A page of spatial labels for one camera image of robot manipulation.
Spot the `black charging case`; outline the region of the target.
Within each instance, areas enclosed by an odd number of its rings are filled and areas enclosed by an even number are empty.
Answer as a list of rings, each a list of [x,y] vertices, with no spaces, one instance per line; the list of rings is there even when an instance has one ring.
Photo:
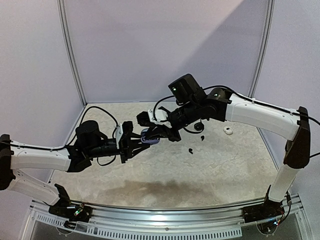
[[[205,126],[202,122],[195,123],[193,127],[197,132],[202,132],[205,128]]]

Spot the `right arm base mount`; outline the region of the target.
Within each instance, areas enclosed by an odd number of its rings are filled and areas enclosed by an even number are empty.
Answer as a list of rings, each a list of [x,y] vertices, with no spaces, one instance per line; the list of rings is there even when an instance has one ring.
[[[275,225],[282,223],[290,214],[292,199],[290,193],[287,191],[285,198],[288,205],[288,211],[285,212],[283,201],[275,202],[270,200],[269,192],[271,185],[268,187],[263,203],[252,206],[246,206],[241,209],[242,216],[245,223],[258,222],[266,219],[272,219],[277,216],[281,218],[275,222]]]

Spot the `white earbud charging case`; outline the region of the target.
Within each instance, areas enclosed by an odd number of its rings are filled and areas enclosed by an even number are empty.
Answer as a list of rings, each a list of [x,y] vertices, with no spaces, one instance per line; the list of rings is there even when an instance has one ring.
[[[224,133],[227,134],[227,135],[232,135],[232,134],[233,134],[233,130],[232,130],[230,127],[228,127],[228,126],[225,126],[225,127],[223,128],[223,131],[224,131]]]

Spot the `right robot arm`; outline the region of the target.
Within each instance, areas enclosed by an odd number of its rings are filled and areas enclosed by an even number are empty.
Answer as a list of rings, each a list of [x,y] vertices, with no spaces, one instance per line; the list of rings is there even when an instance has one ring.
[[[287,109],[248,98],[226,86],[217,86],[209,94],[191,74],[185,74],[169,86],[179,108],[169,111],[154,107],[137,116],[140,126],[148,127],[146,139],[181,140],[179,131],[198,120],[236,122],[275,133],[287,140],[283,164],[270,185],[266,201],[259,206],[262,218],[278,210],[298,171],[310,161],[311,131],[308,111],[304,107]]]

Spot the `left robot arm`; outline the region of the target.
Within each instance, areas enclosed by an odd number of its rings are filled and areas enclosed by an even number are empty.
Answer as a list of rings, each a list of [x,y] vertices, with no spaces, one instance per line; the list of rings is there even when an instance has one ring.
[[[8,134],[0,137],[0,189],[15,191],[38,199],[63,216],[74,213],[74,205],[65,188],[49,184],[22,172],[22,169],[51,169],[80,173],[92,160],[120,156],[122,163],[148,149],[150,145],[133,132],[133,123],[125,121],[116,128],[116,137],[109,138],[94,120],[81,123],[75,130],[73,145],[62,147],[27,146],[12,141]]]

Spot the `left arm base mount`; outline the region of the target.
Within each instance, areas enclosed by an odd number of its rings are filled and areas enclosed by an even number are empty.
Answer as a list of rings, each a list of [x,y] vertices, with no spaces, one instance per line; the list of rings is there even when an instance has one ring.
[[[59,199],[57,203],[49,207],[48,212],[52,215],[67,219],[63,226],[74,230],[77,222],[88,223],[93,208],[85,203],[73,204],[65,188],[57,183],[54,184],[57,188]]]

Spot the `purple round charging case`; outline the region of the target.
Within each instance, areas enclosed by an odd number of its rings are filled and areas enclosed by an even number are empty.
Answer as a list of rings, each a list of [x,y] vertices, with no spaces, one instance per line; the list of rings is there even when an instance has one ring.
[[[149,145],[156,145],[160,142],[160,138],[151,138],[151,139],[147,139],[146,138],[146,133],[147,133],[148,129],[144,128],[141,133],[140,133],[140,139],[141,142],[144,144],[149,144]]]

